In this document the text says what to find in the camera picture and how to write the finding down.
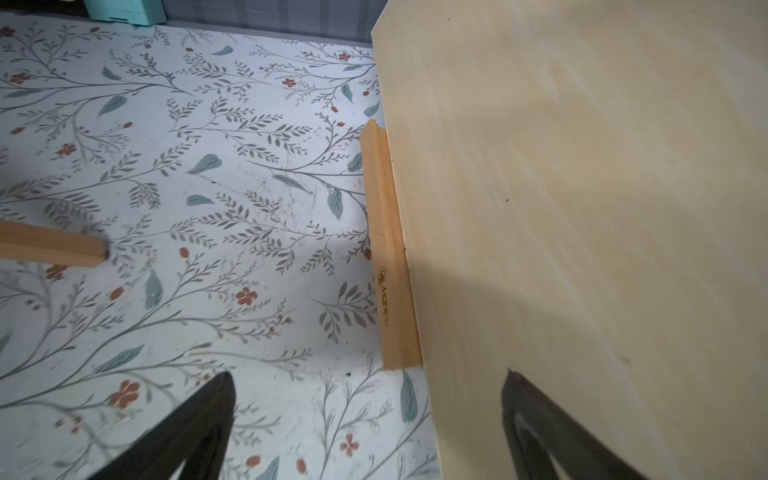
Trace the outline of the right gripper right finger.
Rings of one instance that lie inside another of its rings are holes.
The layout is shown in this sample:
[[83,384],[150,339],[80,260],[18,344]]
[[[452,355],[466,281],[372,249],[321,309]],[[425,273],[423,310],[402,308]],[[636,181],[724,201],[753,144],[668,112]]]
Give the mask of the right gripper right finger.
[[522,374],[501,392],[503,428],[519,479],[642,479]]

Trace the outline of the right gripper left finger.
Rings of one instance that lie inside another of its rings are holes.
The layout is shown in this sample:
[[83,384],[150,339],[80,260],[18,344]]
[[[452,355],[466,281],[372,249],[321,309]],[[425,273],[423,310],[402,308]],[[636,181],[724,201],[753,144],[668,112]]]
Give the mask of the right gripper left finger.
[[234,423],[233,377],[210,379],[92,480],[217,479]]

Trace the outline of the small wooden easel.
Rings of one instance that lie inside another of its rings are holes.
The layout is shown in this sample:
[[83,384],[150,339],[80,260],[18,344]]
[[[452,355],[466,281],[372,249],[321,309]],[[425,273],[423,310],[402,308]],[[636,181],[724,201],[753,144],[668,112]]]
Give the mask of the small wooden easel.
[[383,366],[386,370],[420,367],[418,326],[386,130],[371,119],[360,141]]

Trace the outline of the plywood board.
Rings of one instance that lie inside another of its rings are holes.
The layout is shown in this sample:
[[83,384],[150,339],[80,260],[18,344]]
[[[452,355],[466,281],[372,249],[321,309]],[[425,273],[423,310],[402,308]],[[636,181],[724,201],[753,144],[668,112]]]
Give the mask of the plywood board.
[[767,5],[391,1],[373,32],[442,475],[517,371],[652,479],[767,475]]

